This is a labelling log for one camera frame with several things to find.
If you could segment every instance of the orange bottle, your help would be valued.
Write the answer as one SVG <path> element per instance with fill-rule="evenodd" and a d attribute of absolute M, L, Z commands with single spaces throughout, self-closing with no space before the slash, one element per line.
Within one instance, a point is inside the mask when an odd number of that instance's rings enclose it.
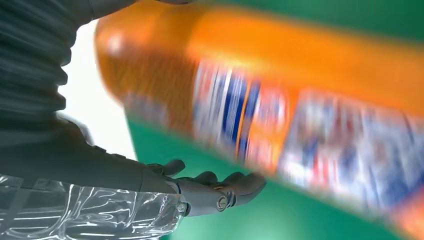
<path fill-rule="evenodd" d="M 248 167 L 383 212 L 424 179 L 422 44 L 153 0 L 101 19 L 95 44 L 130 114 Z"/>

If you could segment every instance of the transparent plastic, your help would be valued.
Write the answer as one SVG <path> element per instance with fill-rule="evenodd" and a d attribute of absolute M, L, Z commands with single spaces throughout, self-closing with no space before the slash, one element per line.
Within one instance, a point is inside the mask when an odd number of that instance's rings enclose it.
<path fill-rule="evenodd" d="M 27 181 L 0 174 L 2 240 L 143 240 L 172 233 L 179 194 Z"/>

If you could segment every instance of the blue stripe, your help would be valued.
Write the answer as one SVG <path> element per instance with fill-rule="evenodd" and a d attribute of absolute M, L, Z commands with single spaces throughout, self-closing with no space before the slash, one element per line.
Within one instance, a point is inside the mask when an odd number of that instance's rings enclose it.
<path fill-rule="evenodd" d="M 259 97 L 259 89 L 261 85 L 259 83 L 253 83 L 249 95 L 247 97 L 246 109 L 244 111 L 244 120 L 245 124 L 249 124 L 249 126 L 243 126 L 242 132 L 240 134 L 240 143 L 238 146 L 238 157 L 240 159 L 246 159 L 246 152 L 248 148 L 249 142 L 249 131 L 250 131 L 250 123 L 253 119 L 253 115 L 255 113 L 256 103 L 258 102 Z"/>
<path fill-rule="evenodd" d="M 231 76 L 222 121 L 222 131 L 227 140 L 236 145 L 239 134 L 240 117 L 246 97 L 247 84 L 244 79 Z"/>
<path fill-rule="evenodd" d="M 214 98 L 216 99 L 215 105 L 213 106 L 213 112 L 212 112 L 212 121 L 216 122 L 218 121 L 219 115 L 220 115 L 220 109 L 221 109 L 221 101 L 223 99 L 224 94 L 224 86 L 225 86 L 225 79 L 227 74 L 224 75 L 224 77 L 220 77 L 218 79 L 218 88 L 216 92 L 214 92 Z"/>
<path fill-rule="evenodd" d="M 424 189 L 424 169 L 423 169 L 423 164 L 424 164 L 424 146 L 418 146 L 419 150 L 417 155 L 413 156 L 413 159 L 410 159 L 411 161 L 418 161 L 421 162 L 417 164 L 417 168 L 420 168 L 420 170 L 422 171 L 421 174 L 419 175 L 419 177 L 417 178 L 416 182 L 414 184 L 412 184 L 412 186 L 410 186 L 409 188 L 409 192 L 407 194 L 407 196 L 405 197 L 404 201 L 409 200 L 410 198 L 413 198 L 416 194 L 422 194 L 421 192 Z"/>
<path fill-rule="evenodd" d="M 311 138 L 306 142 L 305 145 L 303 145 L 302 151 L 302 165 L 307 168 L 313 168 L 314 167 L 314 161 L 315 156 L 317 155 L 318 151 L 318 143 L 319 139 L 317 137 Z"/>

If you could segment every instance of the orange plastic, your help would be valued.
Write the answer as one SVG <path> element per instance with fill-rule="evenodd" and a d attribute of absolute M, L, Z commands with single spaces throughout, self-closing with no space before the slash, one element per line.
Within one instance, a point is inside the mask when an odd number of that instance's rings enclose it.
<path fill-rule="evenodd" d="M 424 239 L 424 194 L 419 194 L 395 216 L 396 223 L 410 236 Z"/>
<path fill-rule="evenodd" d="M 246 164 L 260 165 L 269 174 L 277 170 L 299 98 L 309 90 L 314 91 L 312 97 L 317 92 L 346 97 L 342 102 L 359 108 L 381 106 L 381 115 L 388 118 L 391 111 L 411 119 L 424 117 L 422 44 L 237 7 L 143 0 L 102 18 L 95 45 L 106 88 L 120 102 L 130 109 L 137 108 L 134 97 L 164 103 L 167 127 L 191 137 L 200 64 L 204 78 L 219 65 L 245 75 L 247 91 L 260 81 L 262 95 L 270 100 L 282 96 L 286 109 L 280 125 L 267 128 L 259 121 L 248 122 L 251 141 L 261 146 L 265 139 L 271 148 L 258 150 Z M 424 121 L 414 124 L 424 130 Z M 240 124 L 239 132 L 244 126 Z M 403 216 L 399 222 L 406 228 Z"/>

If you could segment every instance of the bottle label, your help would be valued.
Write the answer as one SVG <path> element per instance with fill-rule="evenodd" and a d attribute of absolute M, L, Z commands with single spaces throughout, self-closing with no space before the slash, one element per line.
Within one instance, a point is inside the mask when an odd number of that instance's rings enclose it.
<path fill-rule="evenodd" d="M 278 133 L 287 123 L 288 101 L 283 91 L 258 80 L 201 62 L 194 84 L 193 132 L 197 140 L 271 172 L 282 149 Z"/>
<path fill-rule="evenodd" d="M 308 188 L 390 212 L 423 185 L 422 122 L 400 111 L 305 91 L 279 173 Z"/>
<path fill-rule="evenodd" d="M 201 62 L 192 102 L 196 140 L 367 211 L 393 211 L 421 188 L 422 119 L 265 80 Z"/>

